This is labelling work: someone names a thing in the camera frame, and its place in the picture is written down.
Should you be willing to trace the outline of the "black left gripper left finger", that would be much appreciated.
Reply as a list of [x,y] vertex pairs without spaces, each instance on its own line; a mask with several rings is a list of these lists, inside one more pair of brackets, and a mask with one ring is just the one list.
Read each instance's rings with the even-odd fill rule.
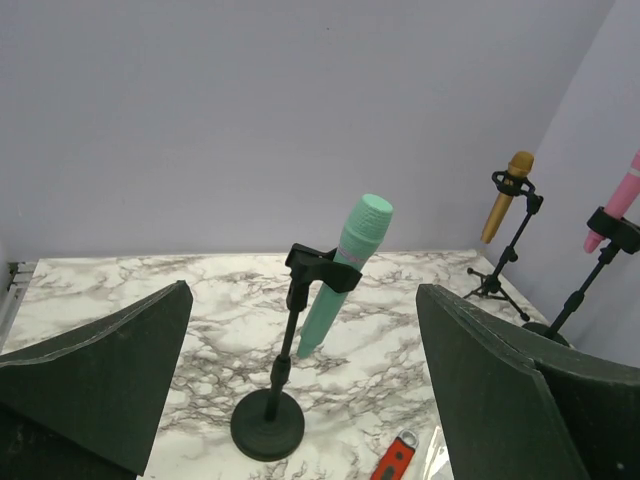
[[1,357],[4,479],[143,476],[193,297],[177,281]]

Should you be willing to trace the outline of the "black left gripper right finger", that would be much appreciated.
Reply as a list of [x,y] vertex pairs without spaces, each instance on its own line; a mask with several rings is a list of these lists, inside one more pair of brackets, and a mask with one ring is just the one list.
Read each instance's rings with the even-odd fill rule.
[[416,307],[457,479],[636,479],[639,371],[497,318],[448,289]]

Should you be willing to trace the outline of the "black round-base microphone stand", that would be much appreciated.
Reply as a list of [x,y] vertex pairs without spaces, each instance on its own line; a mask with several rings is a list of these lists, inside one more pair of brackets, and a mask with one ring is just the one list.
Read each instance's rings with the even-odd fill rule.
[[340,286],[336,273],[331,273],[329,267],[335,252],[336,249],[321,252],[295,243],[287,255],[285,266],[290,269],[290,284],[286,306],[289,315],[280,353],[272,364],[271,385],[242,398],[231,417],[232,440],[251,459],[261,462],[282,460],[303,440],[303,411],[283,388],[289,380],[291,347],[299,315],[307,307],[311,284],[325,280],[334,288]]

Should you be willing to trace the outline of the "green microphone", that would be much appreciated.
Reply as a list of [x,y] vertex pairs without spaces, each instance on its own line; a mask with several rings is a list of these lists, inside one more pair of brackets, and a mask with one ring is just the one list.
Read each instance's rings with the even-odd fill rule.
[[340,286],[334,288],[323,280],[301,329],[299,358],[309,357],[324,341],[365,263],[382,244],[393,212],[389,201],[374,194],[363,195],[351,210],[329,265]]

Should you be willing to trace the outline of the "gold microphone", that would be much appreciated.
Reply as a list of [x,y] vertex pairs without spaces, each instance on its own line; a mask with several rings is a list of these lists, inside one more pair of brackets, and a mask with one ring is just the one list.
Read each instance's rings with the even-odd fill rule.
[[519,151],[512,157],[505,171],[497,172],[496,186],[499,194],[482,231],[483,243],[489,244],[493,240],[513,198],[519,195],[523,181],[531,172],[533,163],[534,156],[530,152]]

